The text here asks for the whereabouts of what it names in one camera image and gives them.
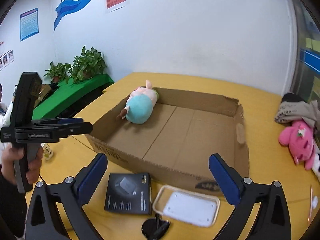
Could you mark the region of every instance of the green tablecloth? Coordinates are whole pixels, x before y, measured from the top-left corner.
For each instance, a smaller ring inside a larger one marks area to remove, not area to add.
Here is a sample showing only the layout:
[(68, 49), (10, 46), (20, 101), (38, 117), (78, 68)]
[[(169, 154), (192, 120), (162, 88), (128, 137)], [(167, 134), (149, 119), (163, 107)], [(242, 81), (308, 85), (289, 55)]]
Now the green tablecloth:
[(34, 109), (32, 119), (54, 118), (87, 93), (109, 82), (113, 80), (108, 74), (96, 75), (78, 84), (73, 84), (72, 78), (68, 84), (61, 81), (58, 90)]

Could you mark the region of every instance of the blue sign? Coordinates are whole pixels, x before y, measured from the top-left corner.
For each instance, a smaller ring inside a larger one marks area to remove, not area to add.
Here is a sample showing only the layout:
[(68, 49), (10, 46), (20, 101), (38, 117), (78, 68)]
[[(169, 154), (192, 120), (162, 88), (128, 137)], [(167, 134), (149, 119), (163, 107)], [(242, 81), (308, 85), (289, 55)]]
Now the blue sign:
[(83, 9), (91, 0), (79, 0), (79, 1), (74, 1), (74, 0), (63, 0), (62, 3), (58, 5), (56, 8), (57, 12), (57, 18), (54, 21), (54, 29), (58, 26), (59, 22), (61, 19), (70, 14), (70, 13), (75, 13), (77, 11), (80, 11)]
[(38, 8), (20, 14), (20, 41), (39, 33)]
[(306, 50), (303, 61), (309, 68), (316, 71), (318, 74), (320, 73), (320, 55)]

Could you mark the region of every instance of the black product box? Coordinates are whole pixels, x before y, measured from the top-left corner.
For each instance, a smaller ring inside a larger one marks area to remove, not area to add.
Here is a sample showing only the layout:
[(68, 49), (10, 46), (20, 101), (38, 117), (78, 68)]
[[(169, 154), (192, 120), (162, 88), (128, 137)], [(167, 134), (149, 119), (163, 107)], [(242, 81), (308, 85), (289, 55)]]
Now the black product box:
[(150, 215), (150, 175), (110, 173), (104, 210), (122, 214)]

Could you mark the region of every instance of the blue gripper pad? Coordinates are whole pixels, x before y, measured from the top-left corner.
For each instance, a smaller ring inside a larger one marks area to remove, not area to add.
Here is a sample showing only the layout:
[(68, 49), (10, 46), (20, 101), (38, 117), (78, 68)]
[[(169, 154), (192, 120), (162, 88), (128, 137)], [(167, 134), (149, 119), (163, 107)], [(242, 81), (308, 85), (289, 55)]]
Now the blue gripper pad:
[(106, 172), (108, 159), (105, 154), (99, 153), (89, 164), (84, 167), (76, 176), (81, 179), (79, 184), (75, 184), (74, 190), (78, 198), (79, 205), (88, 204), (98, 184), (100, 183), (103, 174)]
[(215, 155), (209, 158), (209, 169), (228, 203), (237, 206), (240, 203), (240, 190)]
[(58, 124), (68, 124), (68, 123), (82, 123), (83, 119), (78, 117), (78, 118), (62, 118)]

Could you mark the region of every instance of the human hand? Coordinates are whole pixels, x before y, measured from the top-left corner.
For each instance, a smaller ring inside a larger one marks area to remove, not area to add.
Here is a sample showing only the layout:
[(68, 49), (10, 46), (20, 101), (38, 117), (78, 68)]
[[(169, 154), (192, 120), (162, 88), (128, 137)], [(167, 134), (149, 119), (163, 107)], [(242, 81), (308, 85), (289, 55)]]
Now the human hand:
[[(21, 160), (24, 156), (23, 148), (16, 149), (11, 145), (8, 146), (2, 152), (1, 156), (1, 173), (2, 176), (11, 184), (17, 185), (17, 181), (14, 175), (13, 161)], [(26, 173), (26, 177), (29, 184), (33, 184), (38, 181), (40, 174), (40, 167), (42, 163), (43, 148), (40, 147), (35, 160), (29, 163), (29, 171)]]

